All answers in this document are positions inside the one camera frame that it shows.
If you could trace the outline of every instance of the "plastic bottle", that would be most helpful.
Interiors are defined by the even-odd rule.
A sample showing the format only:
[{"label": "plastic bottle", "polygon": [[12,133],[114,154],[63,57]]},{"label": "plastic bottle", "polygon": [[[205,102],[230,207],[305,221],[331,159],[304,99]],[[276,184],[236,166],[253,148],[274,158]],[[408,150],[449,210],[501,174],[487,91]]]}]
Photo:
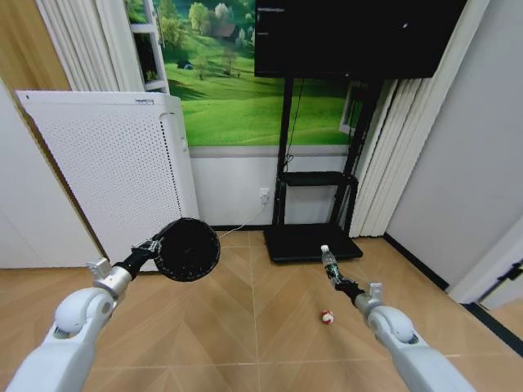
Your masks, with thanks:
[{"label": "plastic bottle", "polygon": [[325,272],[327,272],[327,276],[333,282],[334,280],[339,280],[341,278],[341,273],[339,268],[337,267],[337,261],[336,257],[332,254],[332,252],[329,250],[329,245],[322,245],[321,246],[321,262],[324,265]]}]

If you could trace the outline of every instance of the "black tv screen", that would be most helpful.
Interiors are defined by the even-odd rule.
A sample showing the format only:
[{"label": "black tv screen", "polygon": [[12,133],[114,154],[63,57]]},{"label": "black tv screen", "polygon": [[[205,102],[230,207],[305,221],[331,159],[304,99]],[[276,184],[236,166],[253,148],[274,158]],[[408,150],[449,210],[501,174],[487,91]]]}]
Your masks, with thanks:
[{"label": "black tv screen", "polygon": [[257,0],[254,73],[428,78],[467,0]]}]

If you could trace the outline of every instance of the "green grass field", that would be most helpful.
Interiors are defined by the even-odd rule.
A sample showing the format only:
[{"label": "green grass field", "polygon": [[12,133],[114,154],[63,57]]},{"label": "green grass field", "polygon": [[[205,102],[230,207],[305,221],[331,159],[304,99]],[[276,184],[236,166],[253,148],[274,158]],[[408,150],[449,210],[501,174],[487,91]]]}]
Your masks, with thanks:
[{"label": "green grass field", "polygon": [[[277,145],[283,99],[281,79],[255,78],[253,45],[202,37],[185,24],[183,47],[165,50],[165,68],[171,94],[181,98],[190,145]],[[224,50],[235,49],[232,75],[225,75]],[[197,65],[207,60],[200,80],[197,69],[177,67],[177,61]],[[301,81],[294,86],[291,127]],[[293,143],[342,145],[347,136],[339,128],[346,85],[306,80]]]}]

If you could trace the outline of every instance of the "black round paddle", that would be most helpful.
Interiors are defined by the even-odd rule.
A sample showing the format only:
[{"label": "black round paddle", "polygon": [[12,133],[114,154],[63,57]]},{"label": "black round paddle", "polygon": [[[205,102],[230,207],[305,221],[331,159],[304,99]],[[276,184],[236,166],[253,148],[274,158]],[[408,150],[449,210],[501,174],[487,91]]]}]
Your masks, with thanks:
[{"label": "black round paddle", "polygon": [[158,271],[178,282],[193,282],[207,275],[220,259],[220,241],[206,223],[181,218],[165,226],[153,240],[160,241],[154,258]]}]

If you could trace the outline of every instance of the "white air purifier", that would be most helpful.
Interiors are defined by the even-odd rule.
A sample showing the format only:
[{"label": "white air purifier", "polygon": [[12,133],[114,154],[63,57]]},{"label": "white air purifier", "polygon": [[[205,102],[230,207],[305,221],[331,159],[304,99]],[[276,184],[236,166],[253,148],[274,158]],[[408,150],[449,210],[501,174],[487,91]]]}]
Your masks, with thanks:
[{"label": "white air purifier", "polygon": [[[199,218],[178,98],[147,92],[17,94],[111,263],[124,260],[132,245],[167,223]],[[145,270],[153,269],[149,261]]]}]

